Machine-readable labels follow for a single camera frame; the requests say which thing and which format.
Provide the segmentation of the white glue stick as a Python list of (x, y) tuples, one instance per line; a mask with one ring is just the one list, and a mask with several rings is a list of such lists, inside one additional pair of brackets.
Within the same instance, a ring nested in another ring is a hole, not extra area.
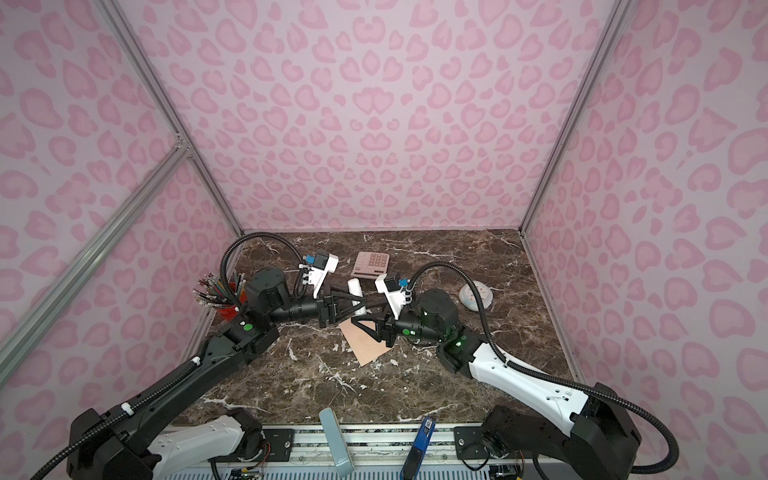
[[(347, 282), (348, 284), (348, 291), (350, 294), (352, 294), (355, 297), (363, 297), (363, 291), (360, 284), (360, 281), (357, 278), (351, 278)], [(360, 302), (353, 300), (352, 301), (353, 306), (358, 306), (358, 309), (353, 313), (353, 317), (364, 315), (366, 313), (365, 306)]]

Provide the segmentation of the beige envelope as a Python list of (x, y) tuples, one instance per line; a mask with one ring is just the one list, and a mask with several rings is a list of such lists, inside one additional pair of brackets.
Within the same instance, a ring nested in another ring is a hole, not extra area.
[(339, 325), (345, 340), (352, 349), (360, 366), (365, 366), (391, 350), (385, 343), (377, 342), (351, 320), (345, 320)]

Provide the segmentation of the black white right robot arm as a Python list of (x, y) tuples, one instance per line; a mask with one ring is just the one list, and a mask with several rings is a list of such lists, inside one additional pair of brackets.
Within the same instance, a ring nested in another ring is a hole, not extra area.
[(588, 386), (538, 370), (504, 352), (494, 341), (485, 308), (482, 332), (465, 325), (445, 291), (417, 293), (416, 284), (435, 263), (411, 279), (382, 276), (378, 291), (387, 307), (358, 315), (353, 324), (377, 342), (400, 337), (436, 348), (450, 372), (493, 386), (533, 410), (521, 415), (496, 406), (482, 424), (481, 443), (491, 456), (529, 452), (569, 465), (582, 479), (627, 479), (670, 470), (680, 458), (678, 441), (656, 416), (597, 383)]

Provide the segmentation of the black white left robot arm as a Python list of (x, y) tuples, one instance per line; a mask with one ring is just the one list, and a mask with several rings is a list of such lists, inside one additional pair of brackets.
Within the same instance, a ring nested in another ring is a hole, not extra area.
[(160, 479), (209, 458), (253, 458), (263, 444), (261, 423), (238, 407), (191, 439), (164, 447), (158, 439), (179, 414), (213, 387), (248, 367), (279, 338), (284, 323), (317, 321), (335, 325), (369, 307), (361, 293), (323, 283), (338, 259), (329, 253), (303, 256), (287, 239), (265, 232), (263, 238), (285, 245), (298, 261), (298, 276), (288, 285), (280, 269), (262, 269), (245, 283), (229, 281), (229, 260), (250, 240), (237, 238), (219, 266), (219, 290), (235, 309), (182, 365), (135, 396), (99, 414), (89, 409), (70, 428), (66, 447), (48, 460), (34, 478), (43, 479), (64, 464), (72, 479)]

